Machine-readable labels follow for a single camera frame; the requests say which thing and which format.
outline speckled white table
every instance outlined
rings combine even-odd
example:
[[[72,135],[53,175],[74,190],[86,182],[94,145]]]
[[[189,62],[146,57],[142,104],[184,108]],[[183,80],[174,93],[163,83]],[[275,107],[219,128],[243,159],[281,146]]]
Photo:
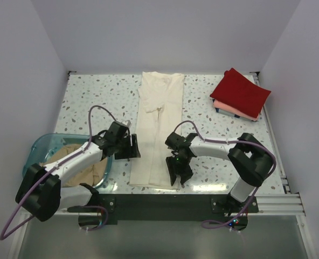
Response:
[[[253,81],[252,76],[245,76]],[[239,137],[242,133],[254,136],[270,151],[273,151],[266,118],[263,112],[259,121],[244,121],[217,113],[209,97],[223,78],[221,75],[186,75],[183,95],[182,119],[193,120],[202,135],[210,137]],[[60,110],[55,132],[88,134],[88,110],[94,104],[109,109],[117,120],[130,120],[134,132],[138,113],[138,91],[141,84],[139,74],[78,75],[72,74]],[[102,110],[92,113],[93,134],[109,127],[112,119]],[[182,126],[182,134],[193,132],[189,124]],[[117,194],[226,194],[238,179],[238,173],[229,161],[201,157],[193,158],[193,177],[179,190],[162,190],[128,185],[131,161],[114,160],[112,171],[100,193]],[[280,172],[274,174],[260,187],[258,194],[284,194]]]

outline stack of folded clothes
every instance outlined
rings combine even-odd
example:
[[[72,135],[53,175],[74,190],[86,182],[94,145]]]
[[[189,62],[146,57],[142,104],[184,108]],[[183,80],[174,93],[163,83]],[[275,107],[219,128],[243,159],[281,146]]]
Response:
[[[257,121],[271,91],[258,87],[235,69],[224,73],[224,78],[210,97],[216,111],[237,118]]]

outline pink folded cloth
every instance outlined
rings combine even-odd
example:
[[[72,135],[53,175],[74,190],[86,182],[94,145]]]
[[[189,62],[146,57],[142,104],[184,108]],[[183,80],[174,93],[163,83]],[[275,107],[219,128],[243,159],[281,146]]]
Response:
[[[235,108],[233,108],[233,107],[231,107],[231,106],[229,106],[227,104],[221,103],[218,100],[214,100],[213,105],[214,105],[215,108],[219,108],[219,109],[222,109],[224,111],[234,113],[234,114],[236,114],[236,115],[238,115],[240,117],[244,117],[244,118],[247,118],[249,120],[257,121],[258,118],[259,118],[259,115],[260,115],[260,114],[258,114],[258,116],[256,118],[253,118],[251,116],[248,116],[248,115],[244,114],[243,112],[240,112],[238,109],[235,109]]]

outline white wall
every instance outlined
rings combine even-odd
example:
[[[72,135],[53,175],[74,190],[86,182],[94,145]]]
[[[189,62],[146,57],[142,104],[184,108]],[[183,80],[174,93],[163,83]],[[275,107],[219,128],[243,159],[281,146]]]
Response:
[[[260,73],[291,188],[319,249],[319,0],[302,0]]]
[[[32,143],[53,131],[65,85],[66,70],[30,0],[0,0],[0,232]],[[0,241],[0,258],[12,238]]]
[[[85,73],[260,71],[300,0],[32,0]]]

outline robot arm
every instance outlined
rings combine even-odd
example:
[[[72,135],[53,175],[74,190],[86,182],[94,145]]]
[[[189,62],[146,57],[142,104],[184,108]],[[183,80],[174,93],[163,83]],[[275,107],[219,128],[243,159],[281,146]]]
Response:
[[[87,184],[62,188],[71,177],[86,167],[114,155],[115,159],[139,158],[136,134],[129,135],[128,126],[113,122],[104,135],[92,136],[78,150],[42,167],[30,166],[16,195],[19,203],[29,189],[49,171],[53,171],[23,203],[23,208],[40,221],[48,220],[58,209],[84,206],[98,191]]]
[[[246,145],[244,141],[255,145]],[[250,193],[262,185],[273,166],[271,157],[257,147],[262,144],[249,133],[242,134],[240,138],[209,138],[209,141],[204,141],[196,133],[190,133],[185,138],[172,132],[165,144],[173,154],[166,158],[172,185],[177,176],[181,177],[181,184],[193,176],[189,166],[193,157],[212,156],[230,160],[240,178],[229,192],[229,207],[240,206],[245,202]]]

